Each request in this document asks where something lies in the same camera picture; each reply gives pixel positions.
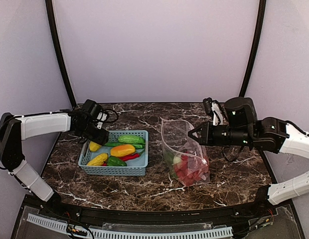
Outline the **red toy lychee bunch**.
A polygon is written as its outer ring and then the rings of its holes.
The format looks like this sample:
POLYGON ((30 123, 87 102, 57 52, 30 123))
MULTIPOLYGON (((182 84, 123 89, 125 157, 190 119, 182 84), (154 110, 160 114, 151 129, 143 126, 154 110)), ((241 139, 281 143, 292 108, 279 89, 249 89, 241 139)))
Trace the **red toy lychee bunch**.
POLYGON ((179 155, 182 162, 177 171, 177 180, 184 186, 210 182, 209 162, 205 158, 179 155))

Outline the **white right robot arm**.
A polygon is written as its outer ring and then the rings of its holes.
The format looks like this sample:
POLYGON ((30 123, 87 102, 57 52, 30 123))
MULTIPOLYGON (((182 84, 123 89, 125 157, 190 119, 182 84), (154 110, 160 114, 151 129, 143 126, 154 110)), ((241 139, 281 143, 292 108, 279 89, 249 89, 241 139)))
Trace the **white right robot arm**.
MULTIPOLYGON (((309 132, 293 122, 274 117, 258 120, 251 98, 229 99, 224 103, 224 109, 218 111, 213 108, 216 103, 210 98, 203 101, 206 113, 213 115, 217 122, 204 122, 188 132, 188 137, 199 145, 248 147, 309 159, 309 132)), ((306 193, 309 193, 309 171, 288 181, 259 188, 255 202, 277 205, 306 193)))

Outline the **orange yellow toy mango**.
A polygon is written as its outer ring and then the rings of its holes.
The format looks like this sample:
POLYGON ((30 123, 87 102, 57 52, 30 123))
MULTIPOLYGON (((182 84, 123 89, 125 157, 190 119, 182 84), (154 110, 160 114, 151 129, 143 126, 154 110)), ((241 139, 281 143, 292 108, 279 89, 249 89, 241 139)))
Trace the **orange yellow toy mango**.
POLYGON ((136 148, 131 144, 115 146, 110 150, 110 155, 114 157, 124 157, 136 152, 136 148))

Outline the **clear zip top bag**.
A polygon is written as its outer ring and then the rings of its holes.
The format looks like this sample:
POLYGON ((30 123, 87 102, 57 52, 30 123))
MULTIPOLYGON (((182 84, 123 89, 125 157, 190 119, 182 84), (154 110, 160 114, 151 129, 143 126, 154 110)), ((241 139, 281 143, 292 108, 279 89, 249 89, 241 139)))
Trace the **clear zip top bag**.
POLYGON ((186 120, 162 119, 161 146, 163 156, 166 152, 170 152, 175 155, 185 154, 205 158, 209 162, 206 149, 188 137, 188 132, 192 129, 194 129, 194 126, 186 120))

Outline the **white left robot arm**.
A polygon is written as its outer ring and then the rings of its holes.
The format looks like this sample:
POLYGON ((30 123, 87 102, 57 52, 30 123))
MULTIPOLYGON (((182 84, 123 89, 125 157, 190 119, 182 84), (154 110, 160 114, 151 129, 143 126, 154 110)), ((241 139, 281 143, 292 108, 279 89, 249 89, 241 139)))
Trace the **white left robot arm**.
POLYGON ((103 145, 109 138, 109 132, 104 129, 109 117, 109 112, 93 100, 86 100, 74 110, 29 115, 6 112, 0 119, 0 170, 7 171, 41 201, 49 202, 57 193, 26 160, 23 143, 73 132, 79 138, 103 145))

